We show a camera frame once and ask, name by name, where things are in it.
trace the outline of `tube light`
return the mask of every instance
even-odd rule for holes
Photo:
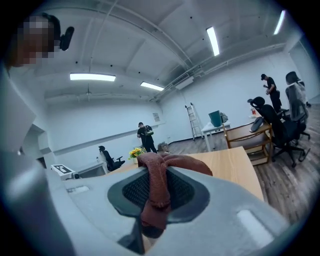
[[[219,55],[219,47],[218,47],[218,41],[215,33],[215,29],[213,27],[209,27],[206,32],[208,33],[208,36],[210,38],[210,42],[213,49],[214,56]]]
[[[164,88],[162,88],[160,86],[156,86],[156,85],[153,85],[153,84],[147,83],[147,82],[142,82],[140,85],[143,86],[143,87],[148,87],[148,88],[155,89],[155,90],[158,90],[158,91],[162,91],[164,89]]]
[[[282,26],[282,23],[284,22],[284,19],[285,19],[285,15],[286,15],[286,11],[283,10],[280,14],[280,18],[279,18],[279,21],[278,21],[278,24],[276,25],[275,27],[275,31],[274,31],[274,35],[278,34],[279,33],[279,30],[281,29],[281,26]]]
[[[70,73],[70,80],[101,80],[113,82],[115,79],[115,75],[109,74]]]

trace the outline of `aluminum ladder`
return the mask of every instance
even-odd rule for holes
[[[195,140],[195,138],[198,136],[201,136],[202,139],[204,139],[205,136],[201,131],[200,122],[195,112],[194,105],[192,104],[192,102],[190,102],[190,106],[185,105],[184,107],[190,121],[193,140]]]

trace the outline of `black pants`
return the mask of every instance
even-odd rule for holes
[[[151,152],[151,150],[152,150],[154,153],[157,153],[157,150],[156,150],[155,145],[153,143],[148,143],[147,145],[143,145],[143,146],[147,152]]]
[[[280,97],[276,94],[273,94],[273,95],[270,95],[270,99],[271,99],[272,106],[273,106],[275,112],[276,113],[280,112],[280,109],[282,106]]]

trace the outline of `brown towel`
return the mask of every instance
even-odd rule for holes
[[[180,167],[212,176],[209,167],[188,155],[144,153],[137,157],[139,167],[149,170],[149,199],[141,213],[143,226],[166,228],[166,219],[171,211],[170,194],[167,187],[168,166]]]

